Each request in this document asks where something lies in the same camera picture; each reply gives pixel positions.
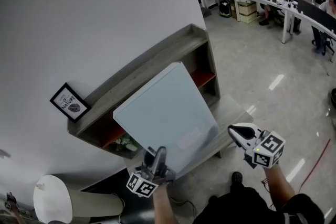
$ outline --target hand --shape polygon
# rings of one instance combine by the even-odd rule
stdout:
[[[11,200],[7,200],[9,205],[11,206],[11,211],[17,211],[17,203]]]

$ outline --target red cable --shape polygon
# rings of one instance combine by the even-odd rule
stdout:
[[[310,173],[308,174],[308,176],[307,176],[307,177],[305,178],[305,180],[302,182],[301,187],[300,187],[300,190],[301,190],[302,186],[306,183],[306,181],[308,180],[308,178],[310,177],[310,175],[312,174],[312,172],[314,171],[314,169],[316,168],[316,166],[318,165],[318,163],[320,162],[320,160],[321,160],[323,154],[325,153],[325,151],[326,151],[326,149],[327,149],[327,147],[328,147],[330,141],[331,141],[331,139],[328,140],[326,146],[324,147],[324,149],[323,149],[323,151],[322,151],[320,157],[318,158],[317,162],[315,163],[313,169],[310,171]]]

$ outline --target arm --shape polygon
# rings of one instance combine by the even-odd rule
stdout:
[[[22,218],[22,216],[17,211],[16,206],[12,206],[12,214],[16,218],[18,224],[26,224],[25,220]]]
[[[167,194],[167,185],[161,185],[156,189],[153,193],[153,201],[155,224],[175,224],[174,213]]]
[[[287,182],[278,164],[275,164],[271,169],[264,168],[264,170],[272,202],[275,208],[280,210],[295,195],[294,190]]]
[[[320,5],[320,9],[323,10],[324,12],[327,11],[327,5],[329,5],[329,1],[327,0],[326,2],[323,2],[321,5]]]

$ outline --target wooden shelf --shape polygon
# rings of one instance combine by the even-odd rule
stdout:
[[[114,155],[118,155],[124,159],[133,159],[137,157],[139,153],[144,151],[143,147],[139,145],[137,142],[133,142],[133,144],[138,148],[136,151],[131,151],[127,148],[123,148],[117,151],[117,145],[114,143],[109,144],[107,147],[104,148],[104,150],[113,153]]]
[[[76,123],[68,120],[68,132],[79,136],[116,103],[121,102],[126,93],[134,92],[172,62],[179,61],[205,43],[208,43],[206,31],[195,25],[188,25],[165,38],[123,67],[85,98],[91,105],[91,110]]]
[[[109,124],[99,137],[100,146],[107,147],[125,133],[125,130],[115,121]]]
[[[204,86],[204,84],[212,80],[216,76],[216,74],[202,70],[195,70],[190,74],[190,76],[196,84],[197,88],[200,88]]]

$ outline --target cable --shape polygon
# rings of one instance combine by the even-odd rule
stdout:
[[[196,207],[194,206],[194,204],[191,202],[191,201],[189,201],[189,200],[185,200],[185,201],[177,201],[175,198],[173,198],[172,196],[169,196],[168,195],[168,197],[177,205],[177,206],[183,206],[183,205],[185,205],[187,202],[189,203],[189,204],[191,204],[192,205],[192,207],[193,207],[193,216],[194,216],[194,221],[195,221],[195,219],[196,219],[196,216],[197,216],[197,210],[196,210]]]
[[[261,181],[261,183],[263,184],[265,190],[267,190],[267,192],[269,193],[269,190],[266,188],[266,184],[267,184],[267,178],[265,178],[264,180]]]
[[[116,194],[116,193],[111,193],[111,194],[114,194],[114,195],[118,196],[119,199],[122,200],[122,202],[124,204],[123,207],[122,207],[122,211],[121,211],[121,213],[119,214],[119,217],[118,217],[118,224],[121,224],[120,217],[121,217],[121,214],[124,212],[124,208],[125,208],[126,203],[118,194]]]
[[[314,169],[316,168],[316,166],[319,164],[320,160],[322,159],[322,156],[323,156],[324,153],[326,152],[326,149],[327,149],[327,147],[329,146],[330,141],[331,141],[331,139],[329,139],[329,140],[327,141],[327,144],[326,144],[326,146],[324,147],[324,149],[323,149],[323,151],[322,151],[320,157],[318,158],[318,160],[317,160],[316,163],[314,164],[313,169],[309,172],[308,176],[307,176],[307,177],[305,178],[305,180],[302,182],[302,184],[301,184],[301,186],[300,186],[300,189],[299,189],[299,193],[300,193],[301,188],[303,187],[303,185],[306,183],[306,181],[308,180],[308,178],[310,177],[310,175],[312,174],[312,172],[314,171]]]

